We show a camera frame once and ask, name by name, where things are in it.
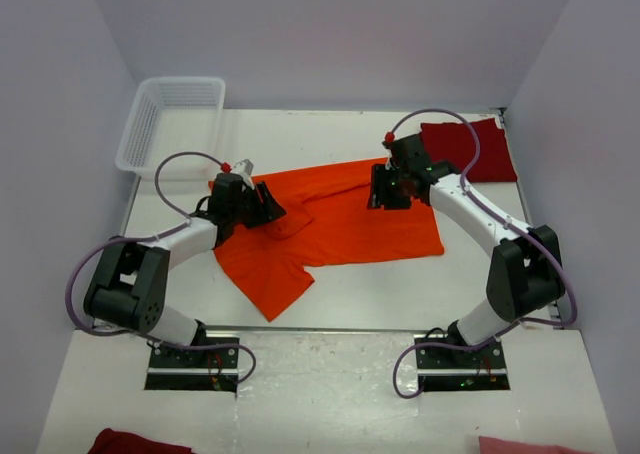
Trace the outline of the orange t-shirt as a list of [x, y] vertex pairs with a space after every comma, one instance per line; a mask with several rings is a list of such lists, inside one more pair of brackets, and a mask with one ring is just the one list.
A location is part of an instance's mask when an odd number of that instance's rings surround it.
[[444, 254], [432, 208], [368, 209], [375, 163], [369, 159], [255, 177], [267, 185], [285, 216], [252, 229], [237, 227], [214, 255], [267, 321], [311, 287], [310, 268]]

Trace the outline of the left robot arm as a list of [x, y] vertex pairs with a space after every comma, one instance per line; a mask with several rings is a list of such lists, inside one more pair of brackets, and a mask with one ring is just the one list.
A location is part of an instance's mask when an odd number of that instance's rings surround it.
[[211, 194], [186, 221], [150, 238], [118, 237], [107, 242], [83, 300], [84, 313], [125, 332], [172, 348], [183, 365], [195, 367], [208, 353], [204, 324], [166, 302], [172, 269], [223, 245], [238, 226], [261, 227], [286, 210], [264, 182], [221, 173]]

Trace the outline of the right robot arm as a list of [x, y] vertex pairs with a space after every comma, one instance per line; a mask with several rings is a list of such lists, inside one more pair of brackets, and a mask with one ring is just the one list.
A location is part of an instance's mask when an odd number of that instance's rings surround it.
[[558, 237], [498, 209], [450, 162], [432, 161], [420, 135], [397, 139], [389, 132], [383, 146], [389, 158], [372, 167], [368, 207], [406, 210], [418, 200], [454, 221], [490, 258], [485, 299], [447, 330], [448, 359], [467, 367], [482, 343], [564, 295]]

